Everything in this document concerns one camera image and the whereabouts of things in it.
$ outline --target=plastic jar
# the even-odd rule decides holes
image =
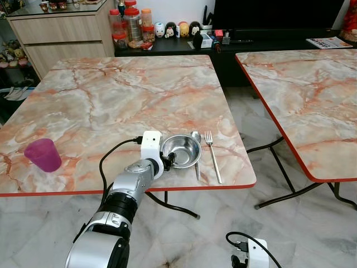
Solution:
[[[126,35],[122,33],[121,35],[112,35],[114,47],[118,50],[124,50],[128,48]]]
[[[144,42],[150,42],[150,43],[155,42],[154,25],[151,25],[148,27],[143,26],[143,39],[144,39]]]
[[[123,31],[125,32],[125,36],[127,39],[127,43],[129,43],[129,32],[128,32],[128,24],[126,21],[122,21],[121,23],[121,28],[123,29]]]
[[[141,20],[144,27],[150,27],[152,25],[151,9],[144,8],[141,10]]]
[[[136,8],[128,8],[124,11],[124,20],[128,24],[128,33],[130,41],[143,40],[141,27],[142,21],[139,10]]]
[[[122,34],[124,29],[122,29],[122,18],[118,9],[111,9],[109,11],[109,21],[112,34]]]
[[[136,0],[125,0],[124,4],[125,4],[125,9],[136,8]]]

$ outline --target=marble table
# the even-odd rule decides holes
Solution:
[[[59,61],[0,130],[0,195],[102,192],[99,160],[114,145],[161,131],[163,137],[212,130],[223,178],[218,184],[208,146],[201,180],[195,168],[172,169],[149,191],[252,187],[255,174],[206,55]],[[44,173],[23,155],[38,138],[51,138],[62,166]],[[104,162],[108,184],[140,157],[128,143]]]
[[[357,180],[357,50],[248,52],[236,59],[306,176],[332,190],[332,182]]]

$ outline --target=marble floor tile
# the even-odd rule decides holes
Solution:
[[[225,90],[246,148],[278,135],[250,90]],[[276,151],[296,189],[311,184],[286,143]],[[357,267],[357,212],[336,200],[327,185],[255,210],[255,204],[290,189],[268,150],[249,157],[258,180],[251,189],[169,193],[169,203],[193,210],[200,220],[144,196],[133,222],[128,267],[229,268],[232,254],[245,258],[225,240],[230,231],[265,239],[284,268]],[[163,199],[163,193],[155,195]],[[343,183],[341,195],[357,202],[357,183]],[[0,268],[63,268],[73,238],[98,209],[100,197],[0,198]],[[276,266],[270,261],[269,267]]]

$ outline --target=stainless steel bowl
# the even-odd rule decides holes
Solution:
[[[174,135],[167,138],[161,145],[164,156],[174,152],[176,155],[172,167],[185,169],[193,166],[201,157],[201,145],[191,136]]]

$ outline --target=fork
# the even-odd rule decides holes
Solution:
[[[205,131],[205,140],[206,140],[207,145],[211,149],[212,158],[213,158],[213,165],[214,165],[214,169],[216,171],[218,183],[222,183],[221,174],[219,173],[216,157],[214,156],[214,152],[213,152],[213,148],[212,148],[213,139],[212,139],[212,132],[211,131]]]

